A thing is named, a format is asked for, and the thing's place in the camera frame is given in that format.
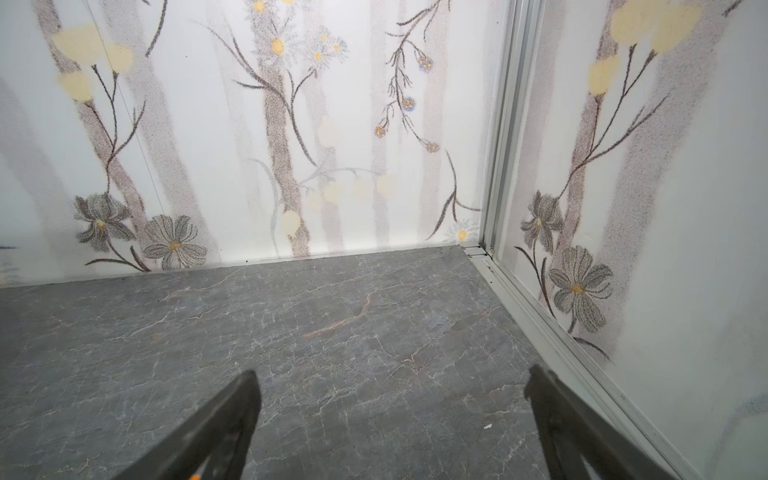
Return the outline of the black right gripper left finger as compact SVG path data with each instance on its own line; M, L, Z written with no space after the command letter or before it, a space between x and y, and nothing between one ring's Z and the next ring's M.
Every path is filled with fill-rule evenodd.
M239 479L262 406L256 372L245 370L118 479Z

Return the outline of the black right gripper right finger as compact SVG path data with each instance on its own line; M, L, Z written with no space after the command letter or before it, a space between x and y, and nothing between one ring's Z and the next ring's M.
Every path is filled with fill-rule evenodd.
M672 476L596 413L558 376L536 364L530 402L552 479L670 479Z

